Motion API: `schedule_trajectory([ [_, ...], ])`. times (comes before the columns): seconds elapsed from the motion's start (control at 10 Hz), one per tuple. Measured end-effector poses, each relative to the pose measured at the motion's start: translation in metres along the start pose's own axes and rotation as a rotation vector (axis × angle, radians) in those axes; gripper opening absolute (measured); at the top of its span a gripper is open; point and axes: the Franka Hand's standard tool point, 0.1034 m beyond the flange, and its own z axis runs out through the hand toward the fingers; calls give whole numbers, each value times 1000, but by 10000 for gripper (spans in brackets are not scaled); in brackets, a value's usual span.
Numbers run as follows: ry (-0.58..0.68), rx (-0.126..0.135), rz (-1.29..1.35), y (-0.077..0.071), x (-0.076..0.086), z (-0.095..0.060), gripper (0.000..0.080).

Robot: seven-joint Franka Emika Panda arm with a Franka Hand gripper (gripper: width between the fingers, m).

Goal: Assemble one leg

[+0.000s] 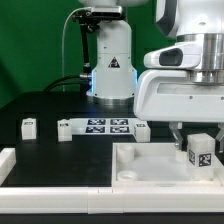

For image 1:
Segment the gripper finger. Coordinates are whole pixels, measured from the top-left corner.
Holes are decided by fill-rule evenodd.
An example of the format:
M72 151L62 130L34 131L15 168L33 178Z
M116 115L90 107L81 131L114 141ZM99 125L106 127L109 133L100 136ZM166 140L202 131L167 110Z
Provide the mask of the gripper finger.
M219 153L224 152L224 123L219 123L218 128L220 129L216 135L216 140L219 142Z
M172 135L175 139L175 147L178 150L182 150L183 138L180 133L180 130L182 129L182 123L181 122L170 122L169 129L172 132Z

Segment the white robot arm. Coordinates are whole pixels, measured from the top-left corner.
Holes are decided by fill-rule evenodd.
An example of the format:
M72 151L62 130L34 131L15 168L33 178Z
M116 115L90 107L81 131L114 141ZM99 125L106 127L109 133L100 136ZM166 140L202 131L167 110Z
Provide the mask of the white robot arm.
M156 0L155 26L175 40L144 56L135 116L177 124L216 123L224 150L224 0Z

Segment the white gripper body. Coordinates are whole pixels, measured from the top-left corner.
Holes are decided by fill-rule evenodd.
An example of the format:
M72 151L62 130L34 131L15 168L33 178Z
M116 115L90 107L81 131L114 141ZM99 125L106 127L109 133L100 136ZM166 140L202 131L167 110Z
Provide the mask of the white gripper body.
M144 121L224 122L224 85L192 83L189 69L200 63L202 47L180 42L147 53L138 80L134 114Z

